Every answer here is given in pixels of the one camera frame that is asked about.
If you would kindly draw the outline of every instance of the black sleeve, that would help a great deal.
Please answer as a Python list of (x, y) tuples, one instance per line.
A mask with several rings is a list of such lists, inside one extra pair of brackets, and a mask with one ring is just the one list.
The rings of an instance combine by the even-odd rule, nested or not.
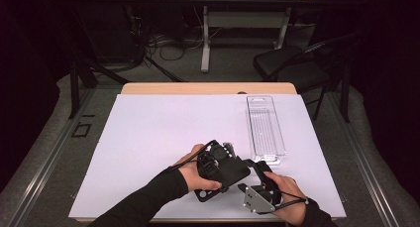
[(147, 226), (165, 204), (187, 193), (188, 186), (179, 170), (163, 171), (89, 226)]
[(322, 211), (318, 204), (311, 200), (306, 205), (306, 215), (300, 227), (337, 227), (331, 216)]

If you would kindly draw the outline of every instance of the black chair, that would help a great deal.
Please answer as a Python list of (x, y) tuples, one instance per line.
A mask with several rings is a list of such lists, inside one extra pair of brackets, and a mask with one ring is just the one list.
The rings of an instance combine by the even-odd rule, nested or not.
[(360, 39), (353, 33), (332, 40), (317, 43), (303, 50), (299, 47), (285, 47), (254, 57), (254, 68), (267, 82), (291, 82), (301, 94), (315, 88), (321, 89), (313, 120), (316, 120), (322, 99), (327, 91), (335, 90), (342, 81), (341, 113), (347, 122), (349, 98), (349, 75), (353, 53)]

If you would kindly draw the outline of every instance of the person's right hand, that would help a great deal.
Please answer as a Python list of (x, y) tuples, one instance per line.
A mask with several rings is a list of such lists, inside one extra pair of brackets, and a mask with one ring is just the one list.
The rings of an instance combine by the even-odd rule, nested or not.
[[(191, 156), (196, 154), (204, 145), (198, 144), (195, 145), (191, 152), (186, 154), (184, 157), (182, 157), (176, 164), (178, 165), (183, 163), (184, 161), (188, 160)], [(222, 183), (215, 181), (215, 180), (209, 180), (205, 179), (198, 174), (197, 169), (197, 162), (190, 162), (182, 167), (179, 168), (179, 171), (183, 175), (186, 184), (188, 185), (188, 191), (192, 191), (195, 189), (205, 189), (205, 190), (217, 190), (220, 187), (222, 187)]]
[[(296, 181), (293, 178), (289, 176), (278, 175), (270, 171), (265, 171), (264, 174), (268, 178), (272, 179), (278, 185), (278, 188), (281, 191), (306, 198), (305, 194), (303, 194), (303, 192), (299, 189)], [(288, 194), (282, 194), (281, 196), (283, 197), (283, 203), (297, 199), (296, 197), (290, 196)], [(303, 202), (291, 204), (272, 212), (272, 214), (280, 217), (287, 223), (300, 226), (303, 222), (303, 219), (305, 218), (306, 204)]]

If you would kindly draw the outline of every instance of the chair backrest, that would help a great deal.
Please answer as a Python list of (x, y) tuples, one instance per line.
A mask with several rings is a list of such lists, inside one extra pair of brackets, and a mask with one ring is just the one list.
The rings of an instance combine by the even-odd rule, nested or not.
[(298, 55), (291, 57), (282, 67), (269, 74), (267, 78), (276, 77), (286, 66), (309, 61), (317, 63), (320, 67), (330, 72), (332, 67), (349, 62), (353, 58), (356, 44), (360, 38), (360, 33), (351, 33), (312, 45)]

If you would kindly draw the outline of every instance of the white desk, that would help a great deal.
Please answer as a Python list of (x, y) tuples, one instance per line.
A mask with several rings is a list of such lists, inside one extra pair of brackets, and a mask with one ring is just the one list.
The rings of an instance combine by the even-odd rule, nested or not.
[[(333, 217), (346, 216), (306, 107), (290, 83), (167, 83), (161, 89), (154, 83), (126, 86), (113, 106), (70, 218), (95, 219), (195, 144), (213, 139), (231, 142), (238, 156), (249, 158), (247, 94), (235, 94), (239, 91), (289, 93), (272, 94), (287, 150), (280, 166), (272, 169), (293, 176)], [(143, 95), (135, 94), (136, 90)], [(188, 95), (177, 95), (182, 90)], [(259, 179), (252, 170), (240, 182), (253, 185)], [(244, 194), (235, 185), (205, 203), (191, 192), (164, 206), (153, 221), (279, 221), (270, 214), (251, 213), (242, 206), (243, 200)]]
[(284, 12), (211, 12), (204, 6), (203, 12), (203, 57), (201, 71), (209, 71), (210, 61), (210, 40), (209, 27), (229, 28), (280, 28), (275, 49), (280, 49), (287, 30), (290, 18), (290, 8)]

